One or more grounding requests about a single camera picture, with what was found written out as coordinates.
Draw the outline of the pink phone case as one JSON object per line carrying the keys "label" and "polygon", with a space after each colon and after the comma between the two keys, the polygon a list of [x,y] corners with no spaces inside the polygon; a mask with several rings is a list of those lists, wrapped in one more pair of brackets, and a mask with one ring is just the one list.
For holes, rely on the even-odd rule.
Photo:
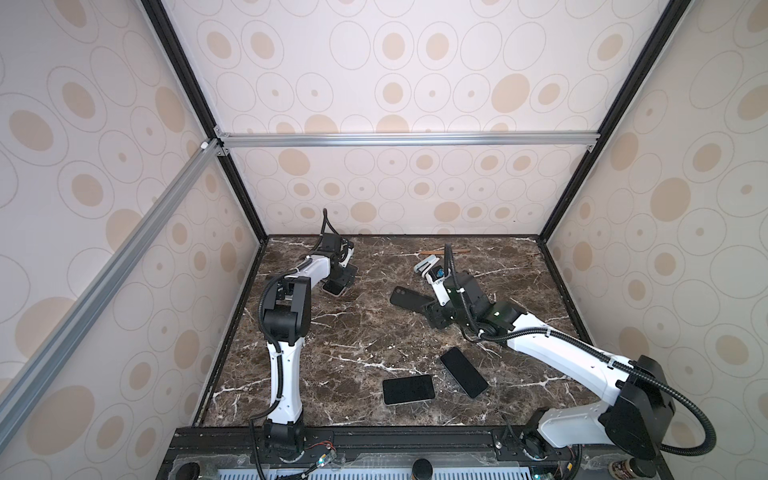
{"label": "pink phone case", "polygon": [[335,279],[327,279],[323,283],[322,289],[335,297],[341,296],[346,289],[348,288],[348,284],[345,281],[335,280]]}

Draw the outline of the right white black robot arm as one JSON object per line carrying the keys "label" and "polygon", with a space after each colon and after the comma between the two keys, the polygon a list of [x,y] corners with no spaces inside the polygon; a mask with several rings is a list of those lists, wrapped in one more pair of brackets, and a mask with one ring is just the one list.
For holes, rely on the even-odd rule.
{"label": "right white black robot arm", "polygon": [[[513,301],[492,302],[477,280],[457,269],[453,250],[430,255],[414,268],[435,298],[425,314],[437,328],[455,324],[472,343],[492,342],[531,356],[577,381],[596,395],[594,403],[536,410],[518,436],[527,456],[543,460],[572,445],[613,445],[652,461],[665,452],[696,457],[717,442],[714,425],[694,402],[669,386],[661,365],[606,352],[541,321]],[[667,445],[664,438],[676,408],[682,406],[704,432],[693,447]]]}

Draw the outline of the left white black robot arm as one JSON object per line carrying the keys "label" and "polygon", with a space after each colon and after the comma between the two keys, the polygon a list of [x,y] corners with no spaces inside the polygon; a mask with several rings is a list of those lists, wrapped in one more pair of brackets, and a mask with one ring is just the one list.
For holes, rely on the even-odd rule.
{"label": "left white black robot arm", "polygon": [[353,285],[357,267],[351,263],[354,243],[343,237],[323,212],[320,238],[299,263],[270,278],[258,302],[256,320],[269,353],[271,390],[259,441],[284,460],[303,455],[305,424],[300,398],[300,357],[311,326],[312,290],[320,285],[342,295]]}

